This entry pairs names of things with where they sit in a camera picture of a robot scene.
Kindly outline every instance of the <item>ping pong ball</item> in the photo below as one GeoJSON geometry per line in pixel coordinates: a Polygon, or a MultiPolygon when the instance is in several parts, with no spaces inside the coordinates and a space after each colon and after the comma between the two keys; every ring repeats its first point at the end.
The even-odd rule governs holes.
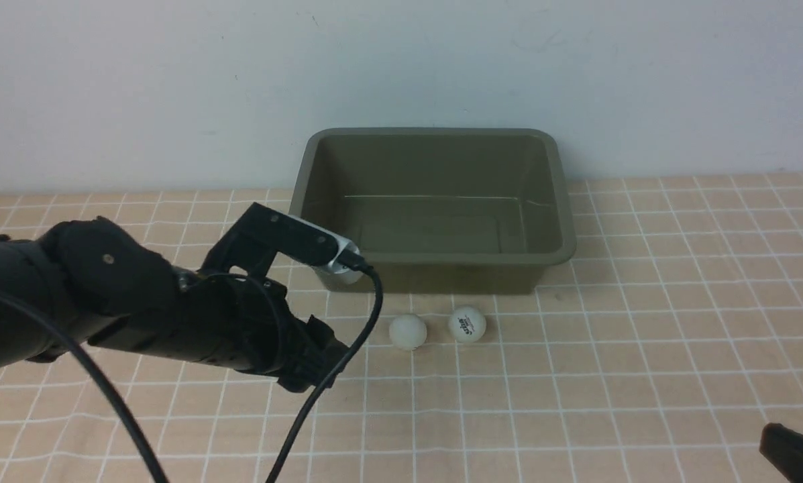
{"type": "Polygon", "coordinates": [[[428,328],[413,314],[399,315],[389,324],[389,340],[402,351],[412,351],[425,343],[428,328]]]}
{"type": "Polygon", "coordinates": [[[481,339],[485,329],[488,328],[488,322],[478,309],[465,305],[452,313],[448,327],[457,342],[472,343],[481,339]]]}

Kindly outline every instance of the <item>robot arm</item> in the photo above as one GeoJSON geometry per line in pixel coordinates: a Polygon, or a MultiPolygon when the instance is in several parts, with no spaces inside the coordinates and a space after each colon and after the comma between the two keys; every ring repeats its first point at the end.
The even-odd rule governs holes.
{"type": "MultiPolygon", "coordinates": [[[[172,266],[103,217],[59,223],[36,241],[0,235],[0,290],[49,315],[76,341],[276,377],[303,392],[348,347],[318,318],[300,321],[266,277],[276,253],[318,267],[360,260],[350,241],[253,204],[199,269],[172,266]],[[229,273],[239,267],[245,280],[229,273]]],[[[48,363],[66,348],[0,305],[0,367],[48,363]]]]}

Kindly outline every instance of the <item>black wire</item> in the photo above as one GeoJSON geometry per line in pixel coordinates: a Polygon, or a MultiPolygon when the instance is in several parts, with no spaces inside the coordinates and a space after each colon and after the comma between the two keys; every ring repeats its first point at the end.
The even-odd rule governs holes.
{"type": "Polygon", "coordinates": [[[359,336],[357,336],[356,340],[350,345],[350,349],[345,352],[345,355],[342,356],[333,369],[327,373],[324,380],[315,386],[315,390],[312,391],[312,394],[310,394],[306,402],[303,403],[303,407],[300,409],[300,412],[297,413],[297,418],[294,419],[294,424],[291,425],[291,429],[288,431],[288,437],[285,438],[285,442],[282,444],[281,449],[279,449],[279,455],[276,456],[276,462],[273,464],[273,468],[267,476],[266,483],[276,482],[276,479],[278,479],[282,471],[282,465],[285,465],[285,459],[288,459],[288,453],[290,453],[291,447],[294,446],[294,442],[297,440],[297,434],[300,433],[300,428],[303,427],[303,423],[306,422],[306,417],[309,416],[309,411],[315,406],[318,398],[321,397],[322,392],[327,388],[330,381],[333,380],[333,377],[337,376],[343,367],[356,355],[356,352],[359,351],[362,344],[365,343],[365,339],[371,334],[371,330],[374,330],[374,326],[377,325],[377,318],[380,316],[380,309],[383,306],[383,283],[380,281],[377,272],[375,272],[371,266],[362,269],[362,273],[368,275],[371,281],[374,282],[374,306],[371,308],[371,315],[365,323],[365,327],[362,328],[362,332],[359,333],[359,336]]]}
{"type": "Polygon", "coordinates": [[[112,382],[110,382],[103,371],[100,370],[97,363],[88,355],[88,352],[86,352],[79,343],[73,340],[72,337],[61,330],[61,328],[52,323],[51,319],[43,314],[43,312],[17,299],[17,297],[13,297],[0,290],[0,303],[37,322],[40,327],[43,327],[46,332],[51,333],[52,336],[58,340],[58,343],[61,343],[61,345],[73,354],[73,357],[75,357],[76,360],[79,361],[79,364],[82,365],[83,369],[88,372],[89,376],[91,376],[91,380],[97,384],[97,387],[100,388],[100,391],[106,396],[109,404],[112,405],[116,415],[118,415],[121,420],[121,424],[124,425],[124,429],[135,443],[136,449],[138,449],[138,453],[141,455],[144,464],[148,467],[148,471],[154,483],[168,483],[165,471],[162,471],[162,466],[160,466],[160,462],[156,459],[154,450],[150,447],[148,438],[144,436],[144,432],[136,422],[136,418],[130,412],[127,404],[124,403],[118,390],[115,389],[112,382]]]}

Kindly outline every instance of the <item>olive green plastic basin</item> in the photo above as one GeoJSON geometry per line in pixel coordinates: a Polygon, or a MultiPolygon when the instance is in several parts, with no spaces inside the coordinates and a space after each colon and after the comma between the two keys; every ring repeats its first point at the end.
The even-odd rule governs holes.
{"type": "Polygon", "coordinates": [[[576,249],[557,146],[534,129],[321,131],[290,213],[352,239],[388,292],[528,293],[576,249]]]}

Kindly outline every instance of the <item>grid pattern tablecloth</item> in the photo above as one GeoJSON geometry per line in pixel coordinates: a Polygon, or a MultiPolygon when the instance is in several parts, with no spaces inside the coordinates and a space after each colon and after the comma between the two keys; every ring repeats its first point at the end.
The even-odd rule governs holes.
{"type": "MultiPolygon", "coordinates": [[[[30,238],[97,215],[197,267],[252,201],[288,190],[1,197],[0,232],[30,238]]],[[[374,335],[307,420],[282,480],[379,483],[782,477],[763,424],[803,432],[803,174],[571,184],[575,258],[535,294],[390,294],[374,335]],[[490,330],[443,324],[475,305],[490,330]],[[429,324],[413,354],[386,324],[429,324]]],[[[328,294],[279,257],[296,315],[351,342],[371,296],[328,294]]],[[[176,483],[262,480],[304,396],[193,364],[95,351],[176,483]]],[[[0,370],[0,482],[144,481],[97,388],[69,357],[0,370]]]]}

